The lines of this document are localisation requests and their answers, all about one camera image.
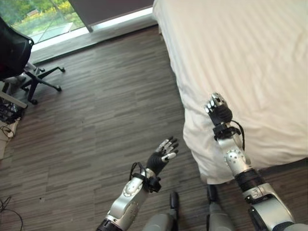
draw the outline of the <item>greenery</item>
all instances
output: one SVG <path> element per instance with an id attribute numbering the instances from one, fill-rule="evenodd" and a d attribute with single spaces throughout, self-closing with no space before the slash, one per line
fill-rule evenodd
<path id="1" fill-rule="evenodd" d="M 69 22 L 73 22 L 75 28 L 83 26 L 68 0 L 0 0 L 0 15 L 27 35 Z"/>

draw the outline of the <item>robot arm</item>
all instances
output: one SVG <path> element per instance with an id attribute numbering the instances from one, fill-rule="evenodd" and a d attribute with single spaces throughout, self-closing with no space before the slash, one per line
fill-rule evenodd
<path id="1" fill-rule="evenodd" d="M 170 159 L 176 157 L 177 146 L 177 139 L 170 137 L 150 156 L 146 168 L 140 162 L 133 164 L 129 182 L 96 231 L 126 231 L 131 226 L 148 194 L 160 190 L 160 178 L 157 175 Z M 140 167 L 140 173 L 132 174 L 137 165 Z"/>
<path id="2" fill-rule="evenodd" d="M 248 213 L 258 231 L 289 230 L 294 225 L 294 218 L 270 184 L 250 165 L 250 159 L 239 139 L 241 132 L 231 125 L 232 112 L 219 93 L 213 93 L 205 105 L 214 128 L 214 138 L 218 141 L 223 158 L 243 192 L 247 203 L 251 205 Z"/>

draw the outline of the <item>chair base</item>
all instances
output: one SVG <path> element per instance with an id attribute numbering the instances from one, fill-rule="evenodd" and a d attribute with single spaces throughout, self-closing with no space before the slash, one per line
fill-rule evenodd
<path id="1" fill-rule="evenodd" d="M 58 85 L 52 85 L 48 82 L 45 82 L 43 80 L 44 77 L 46 77 L 47 75 L 49 75 L 50 73 L 54 72 L 55 70 L 60 70 L 61 72 L 65 72 L 64 67 L 55 67 L 51 70 L 45 71 L 45 69 L 39 69 L 38 67 L 35 67 L 34 65 L 29 65 L 30 69 L 32 69 L 32 71 L 28 70 L 28 68 L 25 68 L 25 74 L 27 76 L 29 76 L 31 78 L 31 80 L 27 81 L 25 84 L 23 84 L 20 88 L 28 93 L 28 101 L 32 104 L 38 104 L 38 101 L 33 99 L 33 95 L 35 92 L 35 89 L 37 88 L 37 85 L 39 83 L 44 84 L 48 87 L 54 88 L 57 91 L 62 91 L 61 87 Z"/>

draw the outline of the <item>wall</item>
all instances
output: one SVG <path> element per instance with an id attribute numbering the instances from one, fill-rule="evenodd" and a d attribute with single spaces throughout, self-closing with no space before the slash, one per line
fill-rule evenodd
<path id="1" fill-rule="evenodd" d="M 154 0 L 69 0 L 87 25 L 152 6 Z"/>

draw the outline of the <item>glass window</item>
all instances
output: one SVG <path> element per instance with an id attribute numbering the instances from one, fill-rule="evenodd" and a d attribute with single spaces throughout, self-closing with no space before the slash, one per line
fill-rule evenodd
<path id="1" fill-rule="evenodd" d="M 0 16 L 35 43 L 84 27 L 68 0 L 0 0 Z"/>

